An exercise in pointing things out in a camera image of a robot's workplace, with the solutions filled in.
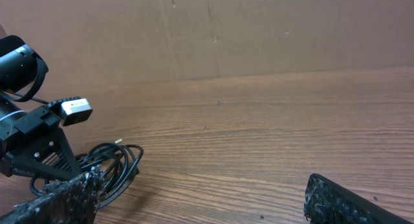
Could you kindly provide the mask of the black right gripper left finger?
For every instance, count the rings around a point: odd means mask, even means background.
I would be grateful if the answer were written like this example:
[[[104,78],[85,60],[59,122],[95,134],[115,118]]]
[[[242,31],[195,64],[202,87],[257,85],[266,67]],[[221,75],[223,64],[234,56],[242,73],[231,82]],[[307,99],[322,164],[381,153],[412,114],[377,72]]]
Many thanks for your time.
[[[104,191],[103,172],[93,166],[70,181],[44,186],[43,196],[1,216],[1,224],[91,224]]]

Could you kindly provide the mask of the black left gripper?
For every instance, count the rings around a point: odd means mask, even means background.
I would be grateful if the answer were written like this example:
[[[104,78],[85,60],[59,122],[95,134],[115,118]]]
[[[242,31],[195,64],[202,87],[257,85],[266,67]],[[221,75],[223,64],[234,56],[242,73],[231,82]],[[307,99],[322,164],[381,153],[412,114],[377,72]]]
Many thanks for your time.
[[[63,98],[26,112],[1,98],[1,173],[68,181],[82,173],[61,129]]]

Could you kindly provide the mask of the black USB cable metallic plugs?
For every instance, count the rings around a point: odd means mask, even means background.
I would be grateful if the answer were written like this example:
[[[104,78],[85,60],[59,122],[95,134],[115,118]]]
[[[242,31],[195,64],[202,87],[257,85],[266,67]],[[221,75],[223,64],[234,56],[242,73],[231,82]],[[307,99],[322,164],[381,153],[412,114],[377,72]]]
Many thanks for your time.
[[[133,149],[138,150],[138,155],[133,153]],[[74,155],[82,172],[90,172],[92,168],[109,165],[101,171],[103,176],[103,192],[100,195],[100,205],[98,209],[102,209],[111,204],[131,185],[135,177],[140,173],[138,164],[142,159],[144,149],[136,144],[122,145],[119,142],[106,142],[98,144],[87,153]],[[34,185],[38,177],[31,177],[30,191],[41,196],[44,192],[40,192]],[[49,184],[50,179],[43,179],[44,184]]]

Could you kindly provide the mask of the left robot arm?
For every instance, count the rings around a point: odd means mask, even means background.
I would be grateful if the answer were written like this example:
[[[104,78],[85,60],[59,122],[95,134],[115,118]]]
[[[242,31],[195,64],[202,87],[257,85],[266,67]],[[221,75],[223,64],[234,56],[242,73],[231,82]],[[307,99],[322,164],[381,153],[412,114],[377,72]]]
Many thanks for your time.
[[[33,99],[48,70],[20,37],[1,39],[1,173],[7,177],[66,181],[82,172],[58,111],[42,104],[27,112],[16,105]]]

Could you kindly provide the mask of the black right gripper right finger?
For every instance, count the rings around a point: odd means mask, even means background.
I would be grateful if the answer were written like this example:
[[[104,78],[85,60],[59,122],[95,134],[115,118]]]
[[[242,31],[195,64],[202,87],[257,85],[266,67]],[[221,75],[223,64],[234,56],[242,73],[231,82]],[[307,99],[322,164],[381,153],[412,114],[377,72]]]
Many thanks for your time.
[[[320,174],[309,176],[303,212],[309,223],[411,224]]]

